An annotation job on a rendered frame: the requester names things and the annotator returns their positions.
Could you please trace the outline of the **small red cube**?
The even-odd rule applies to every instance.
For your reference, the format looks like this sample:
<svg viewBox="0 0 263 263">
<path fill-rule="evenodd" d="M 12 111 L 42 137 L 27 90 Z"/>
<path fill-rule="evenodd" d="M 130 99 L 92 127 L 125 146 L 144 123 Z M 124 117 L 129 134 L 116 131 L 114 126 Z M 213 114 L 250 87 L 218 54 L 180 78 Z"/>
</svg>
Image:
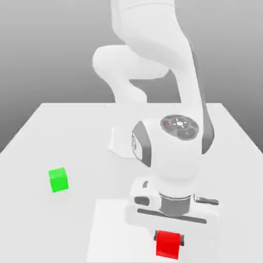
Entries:
<svg viewBox="0 0 263 263">
<path fill-rule="evenodd" d="M 179 257 L 180 234 L 158 230 L 156 255 L 177 260 Z"/>
</svg>

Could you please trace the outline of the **small green cube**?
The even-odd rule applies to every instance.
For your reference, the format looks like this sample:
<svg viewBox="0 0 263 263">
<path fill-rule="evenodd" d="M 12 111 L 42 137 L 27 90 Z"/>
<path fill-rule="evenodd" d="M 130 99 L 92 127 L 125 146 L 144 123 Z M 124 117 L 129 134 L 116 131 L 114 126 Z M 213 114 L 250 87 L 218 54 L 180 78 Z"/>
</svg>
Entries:
<svg viewBox="0 0 263 263">
<path fill-rule="evenodd" d="M 64 167 L 48 172 L 52 192 L 60 192 L 69 188 L 68 178 Z"/>
</svg>

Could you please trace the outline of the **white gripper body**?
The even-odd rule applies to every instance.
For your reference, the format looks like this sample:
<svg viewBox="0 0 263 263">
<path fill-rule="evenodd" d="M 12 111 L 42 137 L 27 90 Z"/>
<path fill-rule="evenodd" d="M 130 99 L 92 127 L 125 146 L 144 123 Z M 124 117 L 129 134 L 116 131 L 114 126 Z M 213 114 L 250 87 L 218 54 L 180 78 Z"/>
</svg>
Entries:
<svg viewBox="0 0 263 263">
<path fill-rule="evenodd" d="M 125 222 L 150 231 L 162 230 L 189 237 L 214 239 L 219 233 L 219 211 L 215 206 L 197 203 L 193 206 L 171 205 L 171 214 L 154 204 L 129 203 L 124 208 Z"/>
</svg>

